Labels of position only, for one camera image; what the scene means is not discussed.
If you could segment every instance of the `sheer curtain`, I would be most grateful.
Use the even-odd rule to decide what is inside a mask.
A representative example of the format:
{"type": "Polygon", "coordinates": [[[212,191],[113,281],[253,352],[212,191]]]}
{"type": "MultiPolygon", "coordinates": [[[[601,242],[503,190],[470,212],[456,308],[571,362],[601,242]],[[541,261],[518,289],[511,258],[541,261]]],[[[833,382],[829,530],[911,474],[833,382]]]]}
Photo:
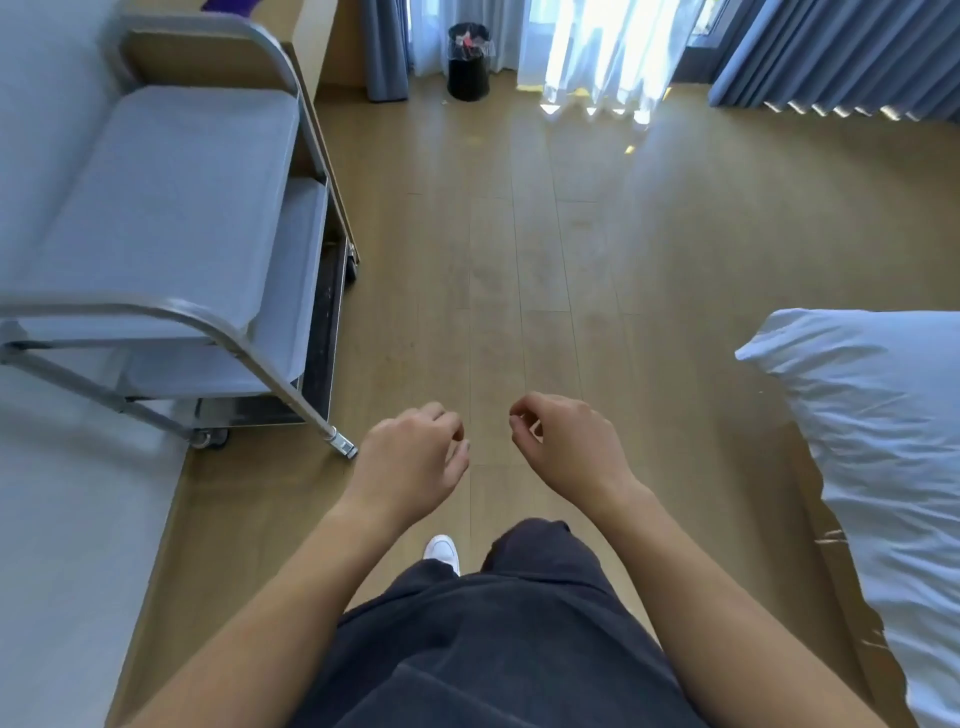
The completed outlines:
{"type": "Polygon", "coordinates": [[[527,0],[520,86],[548,104],[586,94],[646,124],[677,68],[704,0],[527,0]]]}
{"type": "Polygon", "coordinates": [[[494,46],[491,71],[517,69],[524,0],[408,0],[410,61],[417,76],[446,73],[446,31],[451,25],[485,25],[494,46]]]}

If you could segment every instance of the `wooden bed frame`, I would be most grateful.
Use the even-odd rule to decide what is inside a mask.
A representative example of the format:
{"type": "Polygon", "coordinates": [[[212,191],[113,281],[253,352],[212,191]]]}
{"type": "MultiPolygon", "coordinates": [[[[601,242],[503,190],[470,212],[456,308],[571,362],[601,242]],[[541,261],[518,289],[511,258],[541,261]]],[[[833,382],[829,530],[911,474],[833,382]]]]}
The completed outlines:
{"type": "Polygon", "coordinates": [[[821,495],[824,480],[795,424],[784,428],[783,440],[792,470],[813,526],[813,538],[827,564],[857,659],[874,697],[874,708],[891,728],[917,728],[906,704],[906,678],[883,637],[880,616],[863,598],[843,529],[821,495]]]}

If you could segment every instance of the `wall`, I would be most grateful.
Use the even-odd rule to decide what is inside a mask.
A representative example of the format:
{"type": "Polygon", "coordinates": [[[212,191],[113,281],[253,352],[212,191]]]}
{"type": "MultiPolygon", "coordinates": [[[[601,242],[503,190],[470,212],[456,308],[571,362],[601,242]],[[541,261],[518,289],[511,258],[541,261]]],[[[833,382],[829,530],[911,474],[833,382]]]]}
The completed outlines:
{"type": "MultiPolygon", "coordinates": [[[[117,97],[113,0],[0,6],[0,290],[28,263],[117,97]]],[[[114,381],[122,353],[61,361],[114,381]]],[[[102,725],[185,447],[0,367],[0,725],[102,725]]]]}
{"type": "Polygon", "coordinates": [[[363,43],[360,3],[356,0],[340,0],[333,16],[333,30],[330,31],[330,41],[326,46],[320,83],[366,88],[363,43]]]}

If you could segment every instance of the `white shoe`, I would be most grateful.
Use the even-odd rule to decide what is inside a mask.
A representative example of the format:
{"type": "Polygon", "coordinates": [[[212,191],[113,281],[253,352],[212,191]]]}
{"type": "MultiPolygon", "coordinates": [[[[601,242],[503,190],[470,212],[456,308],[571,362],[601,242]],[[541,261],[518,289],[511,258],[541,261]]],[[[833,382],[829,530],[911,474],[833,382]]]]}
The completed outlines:
{"type": "Polygon", "coordinates": [[[449,536],[440,535],[430,539],[423,551],[423,558],[443,561],[453,568],[457,576],[460,575],[460,557],[457,555],[457,547],[453,545],[453,539],[449,536]]]}

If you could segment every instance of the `person's left hand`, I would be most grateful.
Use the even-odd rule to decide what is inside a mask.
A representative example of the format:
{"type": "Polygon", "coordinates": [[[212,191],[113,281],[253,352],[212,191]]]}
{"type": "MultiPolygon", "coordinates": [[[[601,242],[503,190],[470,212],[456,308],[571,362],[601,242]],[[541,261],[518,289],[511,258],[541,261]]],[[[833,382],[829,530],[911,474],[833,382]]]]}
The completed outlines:
{"type": "Polygon", "coordinates": [[[341,505],[399,538],[453,493],[468,466],[460,415],[432,401],[367,434],[341,505]]]}

